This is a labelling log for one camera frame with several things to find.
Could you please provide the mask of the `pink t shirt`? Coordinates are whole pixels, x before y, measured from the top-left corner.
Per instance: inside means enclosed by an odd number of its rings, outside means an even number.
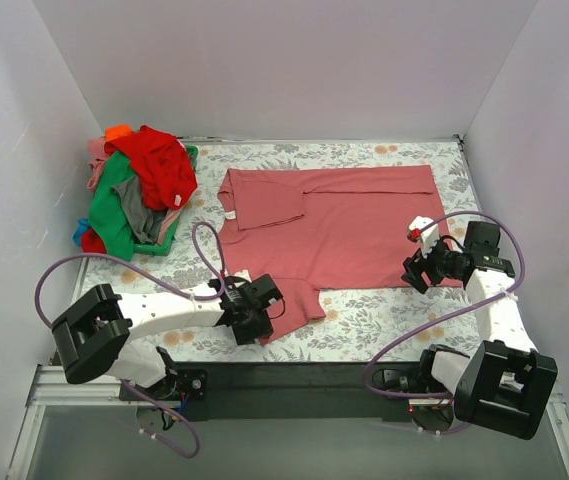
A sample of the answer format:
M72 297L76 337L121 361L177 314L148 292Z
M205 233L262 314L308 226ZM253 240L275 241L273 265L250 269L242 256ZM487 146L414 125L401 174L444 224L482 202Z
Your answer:
M427 165L227 171L218 191L227 268L268 274L285 304L270 308L272 340L324 318L321 291L404 286L406 235L444 209Z

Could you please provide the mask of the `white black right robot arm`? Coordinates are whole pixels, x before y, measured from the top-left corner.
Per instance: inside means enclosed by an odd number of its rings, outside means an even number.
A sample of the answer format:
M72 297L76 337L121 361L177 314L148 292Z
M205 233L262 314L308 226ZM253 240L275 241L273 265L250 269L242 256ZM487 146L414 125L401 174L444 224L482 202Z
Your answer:
M500 255L501 229L469 222L464 242L452 249L428 217L416 217L408 238L418 244L404 263L403 281L425 293L445 279L461 282L475 305L480 344L471 356L444 345L424 350L416 373L428 397L448 391L456 419L519 439L538 430L555 384L555 360L529 338L515 295L515 271Z

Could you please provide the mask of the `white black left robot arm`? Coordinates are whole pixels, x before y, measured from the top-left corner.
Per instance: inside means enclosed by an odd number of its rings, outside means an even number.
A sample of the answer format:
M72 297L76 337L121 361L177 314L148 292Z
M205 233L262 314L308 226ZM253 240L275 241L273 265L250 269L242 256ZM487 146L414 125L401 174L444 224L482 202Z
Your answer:
M238 345L274 333L268 309L283 294L270 275L214 278L174 293L117 294L109 284L91 288L52 323L52 334L70 384L102 375L129 380L157 400L177 386L177 368L149 336L183 328L229 328Z

